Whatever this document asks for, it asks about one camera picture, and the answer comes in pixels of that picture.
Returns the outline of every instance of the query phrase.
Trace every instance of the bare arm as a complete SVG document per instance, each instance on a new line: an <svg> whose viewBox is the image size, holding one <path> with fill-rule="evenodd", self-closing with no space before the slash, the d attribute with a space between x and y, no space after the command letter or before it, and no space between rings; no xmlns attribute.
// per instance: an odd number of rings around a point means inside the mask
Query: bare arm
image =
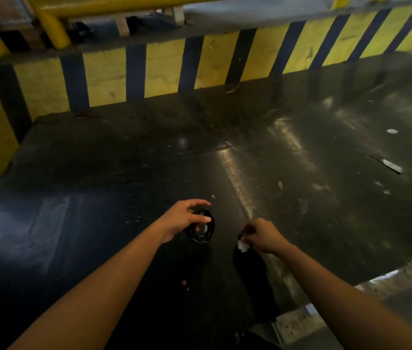
<svg viewBox="0 0 412 350"><path fill-rule="evenodd" d="M159 246L191 223L210 221L191 213L190 207L196 205L210 203L199 199L177 202L52 305L9 349L104 349Z"/></svg>
<svg viewBox="0 0 412 350"><path fill-rule="evenodd" d="M412 326L290 244L272 222L259 218L244 231L245 241L285 263L346 349L412 349Z"/></svg>

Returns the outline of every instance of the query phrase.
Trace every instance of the shiny black surface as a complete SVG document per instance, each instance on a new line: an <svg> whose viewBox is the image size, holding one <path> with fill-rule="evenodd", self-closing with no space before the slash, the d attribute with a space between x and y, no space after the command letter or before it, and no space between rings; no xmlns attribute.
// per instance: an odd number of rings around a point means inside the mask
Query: shiny black surface
<svg viewBox="0 0 412 350"><path fill-rule="evenodd" d="M412 259L412 56L229 89L39 118L0 180L0 348L179 199L212 202L214 238L160 248L110 349L218 349L255 324L232 263L249 218L352 284Z"/></svg>

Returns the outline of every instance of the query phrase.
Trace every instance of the roll of black tape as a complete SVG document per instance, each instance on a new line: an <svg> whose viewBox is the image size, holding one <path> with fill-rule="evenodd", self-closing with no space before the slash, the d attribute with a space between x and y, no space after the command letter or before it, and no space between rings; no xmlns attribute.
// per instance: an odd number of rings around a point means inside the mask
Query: roll of black tape
<svg viewBox="0 0 412 350"><path fill-rule="evenodd" d="M210 217L210 222L205 223L204 225L201 224L199 226L199 231L197 232L195 229L198 226L197 223L192 223L185 229L185 233L189 239L199 243L200 245L204 245L210 241L212 238L212 234L214 233L214 228L216 226L214 222L214 217L209 210L206 209L199 209L198 211L194 212L196 215L203 215Z"/></svg>

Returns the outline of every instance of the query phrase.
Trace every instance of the yellow and black hazard stripe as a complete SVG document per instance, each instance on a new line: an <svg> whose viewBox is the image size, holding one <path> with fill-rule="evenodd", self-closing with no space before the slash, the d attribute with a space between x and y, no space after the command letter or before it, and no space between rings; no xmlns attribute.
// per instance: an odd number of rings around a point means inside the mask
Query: yellow and black hazard stripe
<svg viewBox="0 0 412 350"><path fill-rule="evenodd" d="M403 5L0 65L0 174L42 115L409 50L412 5Z"/></svg>

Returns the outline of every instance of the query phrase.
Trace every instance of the person's left hand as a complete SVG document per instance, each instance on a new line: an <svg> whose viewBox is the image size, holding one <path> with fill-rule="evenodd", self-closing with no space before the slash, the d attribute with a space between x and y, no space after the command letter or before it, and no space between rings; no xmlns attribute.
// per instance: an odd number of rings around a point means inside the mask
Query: person's left hand
<svg viewBox="0 0 412 350"><path fill-rule="evenodd" d="M210 217L193 214L190 208L197 205L210 206L210 202L202 199L180 200L165 212L153 225L164 234L163 243L174 238L174 235L183 231L192 223L208 223Z"/></svg>

